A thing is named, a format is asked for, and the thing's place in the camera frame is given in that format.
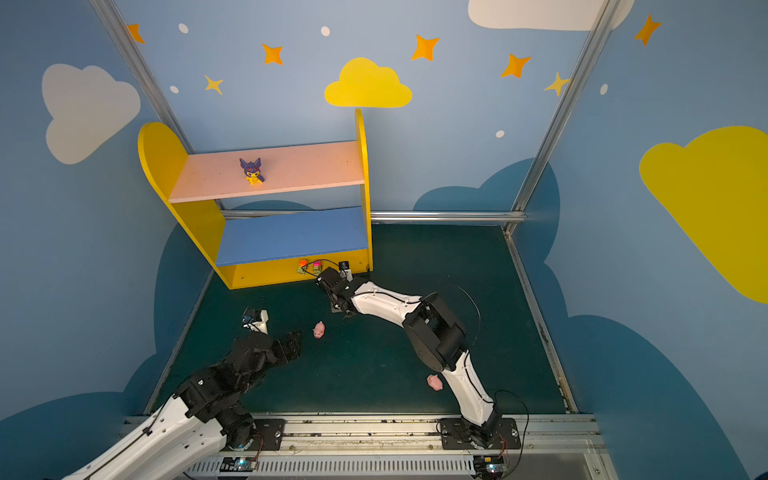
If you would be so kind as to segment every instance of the metal base plate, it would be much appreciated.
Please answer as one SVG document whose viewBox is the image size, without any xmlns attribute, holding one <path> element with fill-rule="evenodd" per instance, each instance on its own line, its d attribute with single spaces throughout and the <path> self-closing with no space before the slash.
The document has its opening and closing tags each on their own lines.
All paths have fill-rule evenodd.
<svg viewBox="0 0 768 480">
<path fill-rule="evenodd" d="M 522 448 L 518 424 L 515 419 L 502 418 L 493 435 L 493 439 L 487 445 L 480 445 L 476 437 L 473 437 L 472 429 L 463 419 L 440 419 L 438 429 L 441 432 L 443 450 L 486 450 L 501 449 L 501 437 L 507 442 L 507 449 L 519 450 Z"/>
<path fill-rule="evenodd" d="M 253 440 L 250 449 L 259 449 L 260 436 L 264 439 L 264 445 L 261 446 L 262 451 L 274 452 L 280 450 L 285 426 L 286 421 L 283 419 L 253 419 L 253 428 L 258 436 Z"/>
</svg>

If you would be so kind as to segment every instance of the yellow shelf side panel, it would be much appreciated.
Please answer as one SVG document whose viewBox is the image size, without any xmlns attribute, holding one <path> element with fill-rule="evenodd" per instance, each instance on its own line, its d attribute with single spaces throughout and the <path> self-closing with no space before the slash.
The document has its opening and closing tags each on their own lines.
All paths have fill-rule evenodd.
<svg viewBox="0 0 768 480">
<path fill-rule="evenodd" d="M 371 190 L 368 176 L 368 144 L 366 143 L 366 126 L 362 122 L 362 111 L 355 109 L 355 133 L 357 136 L 357 150 L 362 162 L 362 175 L 365 183 L 360 185 L 360 197 L 362 209 L 366 213 L 366 230 L 368 233 L 368 266 L 367 270 L 373 270 L 373 244 L 371 240 Z"/>
<path fill-rule="evenodd" d="M 139 158 L 150 185 L 165 206 L 176 217 L 208 263 L 216 270 L 227 287 L 232 288 L 234 268 L 219 268 L 221 235 L 224 232 L 224 216 L 214 200 L 202 200 L 184 204 L 168 201 L 170 192 L 187 162 L 187 151 L 176 134 L 159 122 L 144 125 L 139 132 Z"/>
<path fill-rule="evenodd" d="M 366 146 L 366 131 L 362 123 L 362 112 L 355 110 L 357 147 L 362 162 L 365 183 L 360 185 L 362 208 L 366 215 L 366 232 L 368 249 L 348 252 L 328 253 L 324 258 L 333 262 L 349 261 L 353 273 L 364 273 L 373 270 L 373 250 L 371 244 L 371 207 L 368 175 L 368 149 Z M 303 257 L 271 260 L 258 263 L 244 263 L 232 266 L 216 266 L 221 236 L 226 223 L 224 216 L 214 200 L 183 202 L 172 204 L 168 201 L 170 192 L 176 185 L 176 180 L 187 162 L 187 152 L 176 134 L 162 123 L 154 122 L 144 125 L 139 133 L 139 158 L 144 174 L 150 185 L 165 203 L 165 206 L 176 217 L 179 224 L 187 232 L 192 241 L 200 249 L 208 263 L 230 290 L 251 286 L 273 285 L 275 283 L 298 282 L 311 280 L 309 274 L 301 274 L 296 270 Z"/>
</svg>

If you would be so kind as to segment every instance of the vent grille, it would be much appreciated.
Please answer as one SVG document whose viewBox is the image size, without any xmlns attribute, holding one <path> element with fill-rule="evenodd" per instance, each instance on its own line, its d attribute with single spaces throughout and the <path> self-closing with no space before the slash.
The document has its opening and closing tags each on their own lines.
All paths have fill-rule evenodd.
<svg viewBox="0 0 768 480">
<path fill-rule="evenodd" d="M 213 477 L 220 466 L 220 459 L 207 458 L 190 467 L 187 473 Z M 265 456 L 250 472 L 250 477 L 467 474 L 474 475 L 475 470 L 472 457 L 464 455 Z"/>
<path fill-rule="evenodd" d="M 191 467 L 187 468 L 187 473 L 209 473 L 211 476 L 216 475 L 219 472 L 221 466 L 220 458 L 208 458 L 202 462 L 198 462 Z"/>
</svg>

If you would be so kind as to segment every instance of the pink toy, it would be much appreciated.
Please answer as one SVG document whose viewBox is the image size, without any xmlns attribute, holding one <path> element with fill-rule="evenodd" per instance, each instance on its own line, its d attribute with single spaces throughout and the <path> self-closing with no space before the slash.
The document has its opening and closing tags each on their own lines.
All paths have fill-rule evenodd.
<svg viewBox="0 0 768 480">
<path fill-rule="evenodd" d="M 427 384 L 431 386 L 436 392 L 438 390 L 442 390 L 442 380 L 437 375 L 428 376 Z"/>
<path fill-rule="evenodd" d="M 313 330 L 315 333 L 315 338 L 318 339 L 326 332 L 326 325 L 323 322 L 318 322 L 317 325 L 315 325 L 315 329 Z"/>
</svg>

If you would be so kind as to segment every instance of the wooden shelf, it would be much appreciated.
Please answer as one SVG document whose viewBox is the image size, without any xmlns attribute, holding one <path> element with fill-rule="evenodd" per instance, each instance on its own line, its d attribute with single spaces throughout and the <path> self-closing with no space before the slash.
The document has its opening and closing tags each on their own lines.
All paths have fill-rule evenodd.
<svg viewBox="0 0 768 480">
<path fill-rule="evenodd" d="M 240 167 L 261 158 L 262 184 L 251 185 Z M 356 141 L 190 155 L 168 201 L 172 204 L 317 188 L 362 185 Z"/>
<path fill-rule="evenodd" d="M 189 155 L 167 126 L 139 132 L 141 167 L 150 185 L 229 289 L 299 282 L 299 261 L 348 261 L 352 273 L 373 270 L 368 147 L 362 112 L 355 141 Z M 240 159 L 261 158 L 263 184 L 251 185 Z M 224 219 L 217 198 L 360 186 L 362 207 Z"/>
<path fill-rule="evenodd" d="M 361 207 L 243 218 L 227 220 L 216 266 L 284 258 L 311 260 L 366 248 L 366 216 Z"/>
</svg>

